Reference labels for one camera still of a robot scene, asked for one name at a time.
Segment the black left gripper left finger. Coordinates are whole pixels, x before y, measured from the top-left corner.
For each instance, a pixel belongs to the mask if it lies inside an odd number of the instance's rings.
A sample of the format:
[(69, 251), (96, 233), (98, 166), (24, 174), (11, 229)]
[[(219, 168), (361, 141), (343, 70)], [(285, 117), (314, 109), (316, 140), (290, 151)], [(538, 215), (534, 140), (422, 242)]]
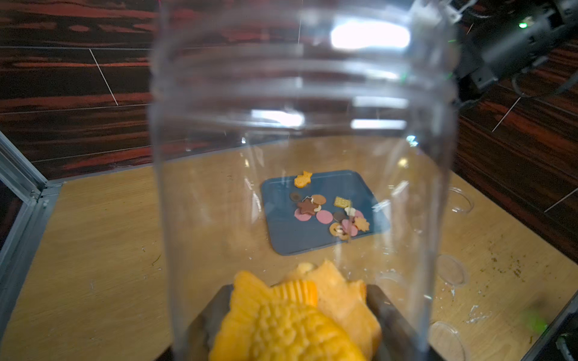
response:
[(185, 333), (188, 344), (185, 350), (182, 353), (176, 353), (172, 346), (169, 346), (156, 358), (156, 361), (208, 360), (215, 338), (221, 329), (222, 321), (230, 311), (232, 293), (232, 284), (221, 287), (203, 311), (188, 326)]

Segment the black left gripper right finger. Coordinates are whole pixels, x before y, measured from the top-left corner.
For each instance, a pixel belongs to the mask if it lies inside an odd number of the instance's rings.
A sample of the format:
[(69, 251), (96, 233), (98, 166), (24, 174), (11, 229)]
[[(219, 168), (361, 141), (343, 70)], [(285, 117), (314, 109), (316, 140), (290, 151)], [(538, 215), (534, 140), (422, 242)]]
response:
[(418, 335), (380, 287), (367, 286), (367, 306), (381, 327), (379, 346), (373, 360), (443, 361), (431, 347), (418, 344)]

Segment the clear jar with yellow cookies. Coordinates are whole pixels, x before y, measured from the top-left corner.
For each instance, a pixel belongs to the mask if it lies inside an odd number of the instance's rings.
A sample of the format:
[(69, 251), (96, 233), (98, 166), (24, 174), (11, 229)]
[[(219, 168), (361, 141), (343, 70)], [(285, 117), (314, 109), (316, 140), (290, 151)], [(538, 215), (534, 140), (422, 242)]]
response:
[[(457, 57), (443, 1), (161, 2), (149, 124), (174, 352), (238, 272), (275, 287), (324, 260), (380, 287), (429, 346)], [(262, 183), (341, 170), (390, 230), (275, 252)]]

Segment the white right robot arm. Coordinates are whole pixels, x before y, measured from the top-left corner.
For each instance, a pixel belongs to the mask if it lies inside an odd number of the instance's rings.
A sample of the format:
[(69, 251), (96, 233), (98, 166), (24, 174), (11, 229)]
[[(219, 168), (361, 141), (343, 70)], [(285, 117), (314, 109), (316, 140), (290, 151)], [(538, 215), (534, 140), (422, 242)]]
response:
[(548, 93), (528, 95), (518, 84), (548, 60), (548, 54), (577, 31), (576, 1), (493, 1), (493, 14), (480, 14), (468, 3), (467, 18), (480, 20), (469, 32), (458, 35), (461, 59), (454, 71), (459, 108), (471, 107), (500, 81), (509, 78), (522, 99), (559, 95), (577, 84), (573, 73)]

